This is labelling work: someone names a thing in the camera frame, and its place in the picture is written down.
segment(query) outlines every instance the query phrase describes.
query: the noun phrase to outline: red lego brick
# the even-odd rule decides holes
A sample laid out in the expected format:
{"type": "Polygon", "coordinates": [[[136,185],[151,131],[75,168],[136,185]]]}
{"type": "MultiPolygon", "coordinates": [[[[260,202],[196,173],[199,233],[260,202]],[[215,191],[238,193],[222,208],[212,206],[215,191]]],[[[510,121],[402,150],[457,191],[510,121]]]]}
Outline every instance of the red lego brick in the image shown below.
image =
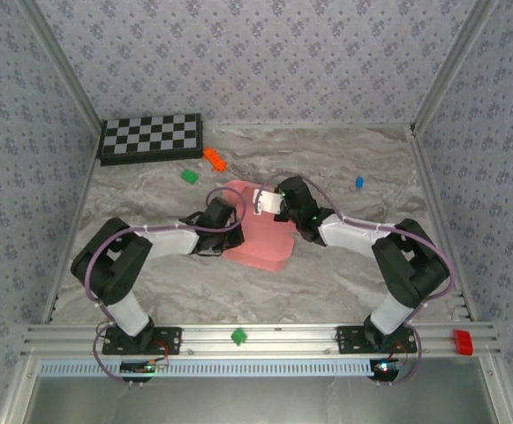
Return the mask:
{"type": "Polygon", "coordinates": [[[470,333],[463,329],[453,329],[452,333],[454,335],[456,353],[471,356],[474,353],[474,345],[472,344],[472,336],[470,336],[470,333]]]}

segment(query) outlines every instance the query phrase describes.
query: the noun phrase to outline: orange lego brick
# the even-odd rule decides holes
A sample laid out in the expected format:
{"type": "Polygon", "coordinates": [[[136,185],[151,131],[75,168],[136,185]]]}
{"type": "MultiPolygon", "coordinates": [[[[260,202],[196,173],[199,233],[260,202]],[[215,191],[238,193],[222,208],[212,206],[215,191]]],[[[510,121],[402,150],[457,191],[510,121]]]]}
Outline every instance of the orange lego brick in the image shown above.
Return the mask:
{"type": "Polygon", "coordinates": [[[227,170],[227,163],[219,156],[214,148],[204,148],[203,157],[213,165],[215,172],[224,172],[227,170]]]}

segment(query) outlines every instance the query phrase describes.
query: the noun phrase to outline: patterned wall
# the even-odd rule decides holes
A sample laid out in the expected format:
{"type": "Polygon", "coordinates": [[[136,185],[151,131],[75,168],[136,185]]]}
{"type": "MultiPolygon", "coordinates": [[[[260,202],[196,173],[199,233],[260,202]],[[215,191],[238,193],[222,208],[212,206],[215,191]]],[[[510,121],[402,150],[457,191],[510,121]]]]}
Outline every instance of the patterned wall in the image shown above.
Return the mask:
{"type": "Polygon", "coordinates": [[[513,0],[501,0],[423,136],[481,319],[513,373],[513,0]]]}
{"type": "Polygon", "coordinates": [[[101,118],[411,122],[472,0],[41,0],[101,118]]]}
{"type": "Polygon", "coordinates": [[[0,402],[41,319],[94,139],[13,1],[0,1],[0,402]]]}

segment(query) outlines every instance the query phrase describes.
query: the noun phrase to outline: checkerboard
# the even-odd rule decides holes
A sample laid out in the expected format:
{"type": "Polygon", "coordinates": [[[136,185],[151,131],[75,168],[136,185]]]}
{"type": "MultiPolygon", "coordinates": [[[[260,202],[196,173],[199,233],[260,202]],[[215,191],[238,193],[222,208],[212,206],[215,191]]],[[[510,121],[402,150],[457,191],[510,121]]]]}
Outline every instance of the checkerboard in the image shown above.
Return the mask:
{"type": "Polygon", "coordinates": [[[203,156],[200,114],[111,119],[103,123],[101,165],[170,161],[203,156]]]}

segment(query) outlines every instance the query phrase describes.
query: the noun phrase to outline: green block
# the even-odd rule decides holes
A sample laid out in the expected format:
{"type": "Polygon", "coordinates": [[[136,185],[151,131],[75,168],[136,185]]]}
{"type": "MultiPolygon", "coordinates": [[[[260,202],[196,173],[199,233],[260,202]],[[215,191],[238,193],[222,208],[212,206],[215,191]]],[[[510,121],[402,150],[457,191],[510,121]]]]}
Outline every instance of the green block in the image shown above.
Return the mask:
{"type": "Polygon", "coordinates": [[[195,181],[197,181],[197,178],[199,177],[192,170],[184,170],[184,172],[182,172],[182,178],[189,184],[194,184],[195,181]]]}
{"type": "Polygon", "coordinates": [[[242,329],[235,329],[230,335],[230,338],[232,338],[232,341],[235,342],[237,346],[240,346],[246,341],[248,336],[242,329]]]}

